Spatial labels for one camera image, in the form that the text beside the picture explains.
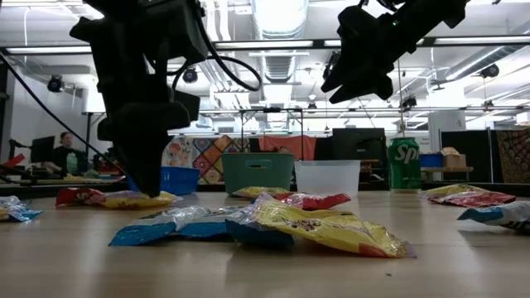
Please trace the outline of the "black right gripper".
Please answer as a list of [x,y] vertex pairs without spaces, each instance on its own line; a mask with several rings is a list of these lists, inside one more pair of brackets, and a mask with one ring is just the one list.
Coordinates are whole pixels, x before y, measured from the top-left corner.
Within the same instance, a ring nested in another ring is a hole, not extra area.
[[337,89],[331,103],[369,94],[388,99],[393,94],[391,80],[356,79],[384,77],[402,55],[416,51],[418,7],[401,6],[393,13],[374,17],[360,6],[350,6],[339,14],[338,20],[341,55],[336,64],[326,66],[320,89]]

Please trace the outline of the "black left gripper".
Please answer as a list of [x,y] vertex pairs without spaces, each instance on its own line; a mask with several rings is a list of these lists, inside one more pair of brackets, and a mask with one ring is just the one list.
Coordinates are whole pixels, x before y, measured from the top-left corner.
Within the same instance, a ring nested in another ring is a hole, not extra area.
[[97,75],[106,111],[98,139],[118,140],[118,160],[127,175],[140,192],[157,197],[161,156],[171,140],[167,131],[189,127],[189,114],[165,79],[149,74],[143,62],[99,61]]

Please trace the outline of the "blue white candy packet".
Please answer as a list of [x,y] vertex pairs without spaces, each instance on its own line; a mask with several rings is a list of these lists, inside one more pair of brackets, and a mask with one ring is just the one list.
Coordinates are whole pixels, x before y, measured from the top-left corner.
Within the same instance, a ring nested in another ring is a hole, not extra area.
[[266,248],[286,248],[294,244],[290,234],[266,228],[256,222],[237,223],[226,219],[224,223],[227,233],[238,243]]
[[225,206],[219,209],[212,209],[207,215],[194,219],[182,229],[176,232],[177,235],[187,238],[215,238],[226,236],[226,221],[240,223],[247,215],[244,207]]
[[118,230],[109,246],[138,246],[176,233],[210,210],[200,206],[174,208],[144,216]]
[[457,219],[530,233],[530,202],[514,201],[486,208],[467,209]]
[[0,207],[8,209],[9,220],[0,222],[28,222],[42,214],[41,210],[28,209],[16,196],[0,197]]

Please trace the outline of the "red Skittles candy packet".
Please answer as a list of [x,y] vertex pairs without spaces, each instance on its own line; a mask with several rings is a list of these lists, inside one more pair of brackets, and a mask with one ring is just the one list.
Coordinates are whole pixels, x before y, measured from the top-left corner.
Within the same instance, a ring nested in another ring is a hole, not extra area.
[[55,205],[87,204],[98,205],[105,201],[104,193],[91,188],[64,188],[55,199]]
[[312,195],[305,193],[288,193],[276,195],[275,199],[292,207],[310,211],[330,209],[336,205],[351,201],[350,196],[347,194]]
[[512,203],[516,196],[499,192],[466,191],[451,195],[435,196],[428,201],[436,204],[454,205],[466,208],[484,208]]

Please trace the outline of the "blue plastic basket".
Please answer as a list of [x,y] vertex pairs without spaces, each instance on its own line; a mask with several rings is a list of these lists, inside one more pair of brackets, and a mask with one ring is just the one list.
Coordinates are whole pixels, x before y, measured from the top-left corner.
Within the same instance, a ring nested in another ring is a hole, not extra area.
[[157,166],[159,173],[159,186],[150,188],[146,192],[140,188],[133,177],[127,173],[126,177],[129,183],[129,189],[140,192],[147,197],[154,198],[161,195],[163,192],[171,195],[188,195],[196,191],[198,180],[200,178],[200,171],[194,168],[185,168],[177,166]]

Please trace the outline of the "colourful patchwork quilt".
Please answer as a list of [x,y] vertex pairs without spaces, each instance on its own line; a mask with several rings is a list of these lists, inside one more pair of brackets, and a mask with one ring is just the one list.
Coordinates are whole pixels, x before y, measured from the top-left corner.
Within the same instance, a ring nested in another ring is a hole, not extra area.
[[162,153],[163,166],[194,168],[200,172],[200,185],[224,183],[223,153],[250,152],[249,139],[175,136]]

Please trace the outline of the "black computer monitor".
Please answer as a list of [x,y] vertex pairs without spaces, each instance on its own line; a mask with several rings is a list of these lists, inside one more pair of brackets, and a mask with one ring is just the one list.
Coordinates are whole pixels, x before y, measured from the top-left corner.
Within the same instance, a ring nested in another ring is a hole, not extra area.
[[316,161],[387,160],[383,128],[334,128],[330,137],[316,139]]
[[54,136],[33,139],[31,142],[31,146],[30,146],[31,162],[39,163],[39,162],[52,161],[54,145],[55,145]]

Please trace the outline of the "person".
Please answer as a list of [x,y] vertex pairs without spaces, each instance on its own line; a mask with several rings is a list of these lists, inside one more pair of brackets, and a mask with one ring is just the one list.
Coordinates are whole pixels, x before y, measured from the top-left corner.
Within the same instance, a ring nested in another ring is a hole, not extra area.
[[73,148],[73,135],[63,132],[60,145],[52,150],[51,161],[45,161],[43,166],[61,176],[81,175],[88,170],[88,161],[83,151]]

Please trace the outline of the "orange cloth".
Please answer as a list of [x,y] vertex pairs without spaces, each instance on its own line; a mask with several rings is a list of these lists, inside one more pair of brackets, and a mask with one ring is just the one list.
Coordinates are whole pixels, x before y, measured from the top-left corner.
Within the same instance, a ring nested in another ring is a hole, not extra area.
[[258,139],[261,151],[290,152],[297,160],[313,161],[316,150],[316,138],[308,136],[270,137]]

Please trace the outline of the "green Sprite soda can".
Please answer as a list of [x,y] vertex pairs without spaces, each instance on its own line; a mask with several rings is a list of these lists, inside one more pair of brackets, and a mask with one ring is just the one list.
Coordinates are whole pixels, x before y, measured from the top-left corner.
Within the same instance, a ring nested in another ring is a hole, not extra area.
[[416,191],[422,187],[420,147],[413,137],[396,137],[388,148],[391,190]]

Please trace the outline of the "white LED light bar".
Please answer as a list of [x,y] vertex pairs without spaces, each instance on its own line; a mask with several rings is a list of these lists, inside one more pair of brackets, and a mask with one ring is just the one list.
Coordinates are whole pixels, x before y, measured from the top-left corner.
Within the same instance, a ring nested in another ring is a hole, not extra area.
[[434,44],[437,46],[530,45],[530,36],[439,37],[436,38]]
[[89,46],[23,46],[6,47],[9,55],[89,55]]
[[299,49],[312,47],[313,41],[280,40],[280,41],[217,41],[216,50],[274,50]]

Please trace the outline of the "clear plastic container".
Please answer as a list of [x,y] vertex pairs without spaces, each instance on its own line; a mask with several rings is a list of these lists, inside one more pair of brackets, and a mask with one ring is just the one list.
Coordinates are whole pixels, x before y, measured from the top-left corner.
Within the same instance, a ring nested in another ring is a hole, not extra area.
[[356,196],[359,191],[360,161],[296,161],[295,174],[299,192]]

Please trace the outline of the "blue storage bin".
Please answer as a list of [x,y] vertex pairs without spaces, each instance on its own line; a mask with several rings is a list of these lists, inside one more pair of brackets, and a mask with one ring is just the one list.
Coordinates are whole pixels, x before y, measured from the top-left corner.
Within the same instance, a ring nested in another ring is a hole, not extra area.
[[443,167],[442,154],[421,154],[420,155],[421,168],[441,168]]

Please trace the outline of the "teal plastic bin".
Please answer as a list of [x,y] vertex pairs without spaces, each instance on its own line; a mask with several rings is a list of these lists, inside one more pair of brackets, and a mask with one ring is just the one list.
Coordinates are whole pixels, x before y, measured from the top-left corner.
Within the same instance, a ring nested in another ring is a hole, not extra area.
[[245,187],[277,187],[289,190],[295,157],[282,152],[223,153],[225,191],[231,195]]

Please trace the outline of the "brown cardboard box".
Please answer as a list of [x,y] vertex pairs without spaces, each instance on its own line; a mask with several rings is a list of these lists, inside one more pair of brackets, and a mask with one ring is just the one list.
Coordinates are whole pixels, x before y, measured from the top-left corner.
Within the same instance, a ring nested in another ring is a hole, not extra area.
[[467,167],[465,154],[459,153],[454,147],[444,147],[441,150],[444,167],[465,168]]

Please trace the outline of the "dark brown patterned cloth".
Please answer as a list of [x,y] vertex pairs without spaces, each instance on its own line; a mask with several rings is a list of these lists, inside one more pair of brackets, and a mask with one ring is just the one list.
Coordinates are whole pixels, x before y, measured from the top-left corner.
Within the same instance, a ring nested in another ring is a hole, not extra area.
[[530,128],[496,132],[503,182],[530,184]]

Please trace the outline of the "black metal table frame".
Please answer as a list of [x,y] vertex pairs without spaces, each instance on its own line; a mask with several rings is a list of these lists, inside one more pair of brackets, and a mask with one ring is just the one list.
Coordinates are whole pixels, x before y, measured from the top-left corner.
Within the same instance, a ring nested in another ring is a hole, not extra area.
[[[473,186],[502,192],[518,197],[530,198],[530,184],[504,184],[504,183],[472,183]],[[73,188],[88,187],[102,192],[116,192],[128,189],[128,182],[112,184],[72,185]],[[59,190],[68,188],[68,185],[15,185],[0,184],[0,196],[15,195],[19,199],[41,199],[55,197]],[[222,192],[224,185],[198,185],[198,192]],[[389,190],[386,183],[360,183],[359,191],[384,191]]]

